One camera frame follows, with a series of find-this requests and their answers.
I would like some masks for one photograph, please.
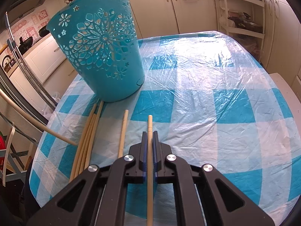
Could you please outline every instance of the checkered tablecloth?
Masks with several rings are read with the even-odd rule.
[[[258,62],[236,41],[218,32],[139,40],[146,80],[136,93],[105,103],[91,164],[117,158],[121,123],[129,110],[125,139],[141,141],[147,117],[161,142],[190,164],[210,163],[279,225],[301,194],[301,141],[282,94]],[[48,127],[78,142],[97,101],[77,76]],[[70,177],[76,146],[43,134],[34,157],[30,188],[40,206]],[[144,225],[146,187],[130,185],[125,225]],[[155,185],[155,225],[176,225],[172,185]]]

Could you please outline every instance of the triangular cutout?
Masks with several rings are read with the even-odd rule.
[[[73,212],[85,184],[85,180],[80,181],[71,191],[69,191],[68,194],[64,196],[64,198],[58,202],[58,207],[66,211]]]
[[[228,212],[232,212],[244,205],[244,201],[239,198],[224,182],[220,179],[215,180],[215,184],[222,196]]]

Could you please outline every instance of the range hood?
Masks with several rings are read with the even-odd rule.
[[[44,2],[45,0],[14,0],[7,11],[10,25],[15,24],[20,19],[33,12],[36,7],[41,6]],[[2,18],[0,32],[5,29],[5,21],[4,18]]]

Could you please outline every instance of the red object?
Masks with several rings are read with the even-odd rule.
[[[0,149],[6,149],[5,141],[2,133],[0,132]],[[0,158],[0,169],[3,170],[4,157]]]

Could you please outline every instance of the drawer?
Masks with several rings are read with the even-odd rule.
[[[66,56],[59,48],[53,36],[44,40],[25,58],[42,84],[65,59]]]
[[[291,88],[301,102],[301,80],[298,76],[296,76]]]

